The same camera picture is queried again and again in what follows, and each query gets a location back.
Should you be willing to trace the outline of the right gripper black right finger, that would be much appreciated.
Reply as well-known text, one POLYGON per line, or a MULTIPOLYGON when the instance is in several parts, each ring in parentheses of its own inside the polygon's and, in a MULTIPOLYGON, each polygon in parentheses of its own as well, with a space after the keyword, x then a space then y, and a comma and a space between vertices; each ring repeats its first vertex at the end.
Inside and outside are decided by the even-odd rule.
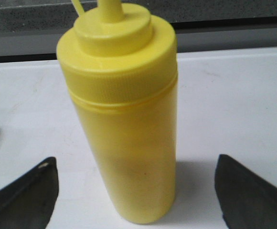
POLYGON ((219 155, 214 187, 230 229, 277 229, 277 187, 229 155, 219 155))

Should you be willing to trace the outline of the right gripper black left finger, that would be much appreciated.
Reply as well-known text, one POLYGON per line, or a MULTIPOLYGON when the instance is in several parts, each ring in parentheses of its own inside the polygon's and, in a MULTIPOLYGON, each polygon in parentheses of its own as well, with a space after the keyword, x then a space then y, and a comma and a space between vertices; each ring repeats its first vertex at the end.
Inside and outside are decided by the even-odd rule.
POLYGON ((0 229, 44 229, 59 195, 55 157, 0 190, 0 229))

